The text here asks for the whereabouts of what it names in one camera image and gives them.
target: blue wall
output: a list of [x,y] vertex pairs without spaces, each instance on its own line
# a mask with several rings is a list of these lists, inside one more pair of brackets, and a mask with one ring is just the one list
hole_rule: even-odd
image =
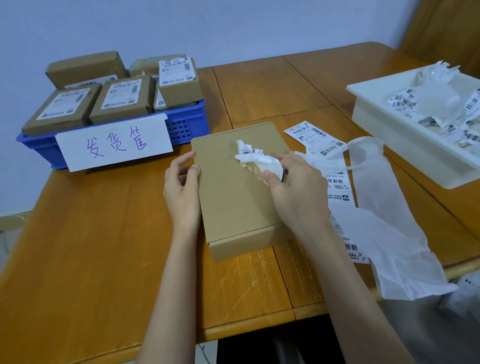
[[5,1],[0,216],[32,209],[50,173],[15,137],[54,89],[44,74],[51,61],[117,50],[127,67],[172,53],[204,67],[365,41],[397,47],[419,1]]

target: baseboard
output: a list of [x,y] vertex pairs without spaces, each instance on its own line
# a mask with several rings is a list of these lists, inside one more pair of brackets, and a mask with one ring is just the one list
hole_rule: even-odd
[[0,231],[22,228],[28,221],[31,211],[21,212],[15,215],[0,216]]

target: blue basket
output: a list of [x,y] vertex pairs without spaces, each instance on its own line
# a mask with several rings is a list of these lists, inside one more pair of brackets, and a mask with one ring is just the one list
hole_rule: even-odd
[[[165,110],[162,113],[167,115],[165,124],[172,145],[189,143],[192,138],[210,134],[207,116],[205,114],[205,101],[198,101],[197,105],[185,108]],[[89,125],[86,128],[95,128],[96,125]],[[55,136],[58,133],[44,134],[39,136],[26,136],[20,133],[17,142],[23,143],[30,149],[37,151],[45,158],[54,170],[67,168],[67,163],[60,151]]]

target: hand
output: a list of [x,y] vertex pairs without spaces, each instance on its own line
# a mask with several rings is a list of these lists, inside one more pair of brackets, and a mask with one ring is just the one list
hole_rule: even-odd
[[200,167],[183,164],[195,155],[188,152],[174,159],[165,171],[163,196],[173,221],[173,235],[195,238],[200,225],[200,198],[198,177]]
[[304,244],[333,230],[328,209],[328,182],[322,173],[293,153],[274,155],[288,170],[287,182],[265,170],[262,178],[270,187],[278,215]]

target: black pants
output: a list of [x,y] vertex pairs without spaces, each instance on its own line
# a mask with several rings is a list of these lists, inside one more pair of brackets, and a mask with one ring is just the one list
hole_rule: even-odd
[[325,358],[329,358],[329,363],[345,363],[329,315],[220,339],[216,362],[279,363],[273,344],[273,337],[278,333],[291,339],[306,364],[318,363]]

